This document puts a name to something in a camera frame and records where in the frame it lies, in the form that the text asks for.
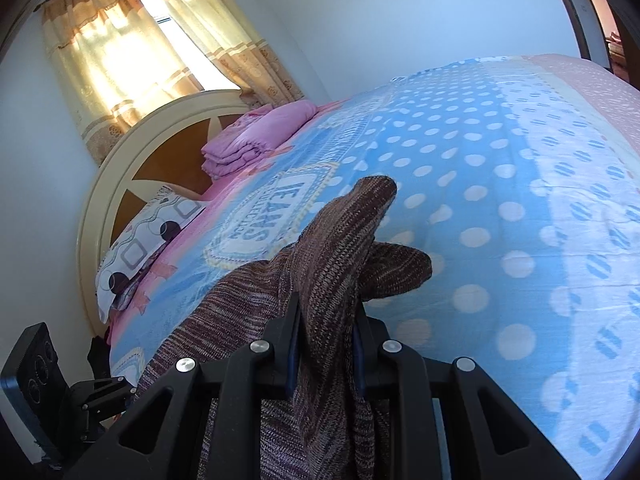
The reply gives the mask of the brown knitted sweater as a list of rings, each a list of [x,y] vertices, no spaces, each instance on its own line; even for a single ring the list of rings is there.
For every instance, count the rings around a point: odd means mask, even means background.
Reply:
[[[432,275],[419,249],[382,243],[375,231],[396,197],[395,181],[364,177],[324,206],[298,241],[270,260],[221,278],[145,367],[145,393],[183,356],[221,360],[282,318],[298,294],[308,348],[289,401],[262,402],[260,461],[265,479],[371,479],[388,461],[388,405],[357,392],[352,345],[358,306],[410,292]]]

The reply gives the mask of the patterned white pillow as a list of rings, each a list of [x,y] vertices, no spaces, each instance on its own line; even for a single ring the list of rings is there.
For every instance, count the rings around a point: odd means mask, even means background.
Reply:
[[[154,258],[208,205],[163,185],[132,218],[104,255],[96,274],[96,304],[106,323],[122,306],[126,290]]]

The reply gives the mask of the blue polka dot blanket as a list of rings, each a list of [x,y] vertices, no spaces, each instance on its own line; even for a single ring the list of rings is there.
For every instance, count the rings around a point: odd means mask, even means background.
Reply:
[[[376,174],[398,187],[376,236],[424,250],[433,275],[370,315],[428,358],[474,359],[582,478],[605,478],[639,430],[639,153],[526,56],[335,103],[214,183],[114,319],[112,372],[137,382],[224,274]]]

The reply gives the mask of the cream wooden headboard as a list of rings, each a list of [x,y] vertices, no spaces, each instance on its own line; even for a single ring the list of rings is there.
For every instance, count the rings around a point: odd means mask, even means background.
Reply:
[[[210,185],[202,146],[248,111],[238,90],[204,91],[154,110],[108,153],[80,216],[78,285],[93,333],[102,335],[94,279],[103,255],[127,223],[164,185],[197,198]]]

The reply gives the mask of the folded pink quilt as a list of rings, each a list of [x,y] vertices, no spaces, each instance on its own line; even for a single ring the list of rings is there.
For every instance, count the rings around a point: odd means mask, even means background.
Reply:
[[[317,112],[308,100],[250,110],[202,147],[203,171],[217,180],[258,162],[290,140]]]

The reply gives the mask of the pink dotted bed sheet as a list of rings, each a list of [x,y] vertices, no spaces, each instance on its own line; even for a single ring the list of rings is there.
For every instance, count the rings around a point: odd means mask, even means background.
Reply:
[[[526,56],[576,90],[639,153],[639,90],[582,58],[560,54]]]

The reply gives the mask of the yellow curtain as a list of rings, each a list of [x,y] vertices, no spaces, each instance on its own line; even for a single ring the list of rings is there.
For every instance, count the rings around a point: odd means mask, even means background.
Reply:
[[[234,0],[160,0],[250,107],[303,91]],[[142,118],[203,91],[142,0],[48,0],[44,46],[85,148],[102,164]]]

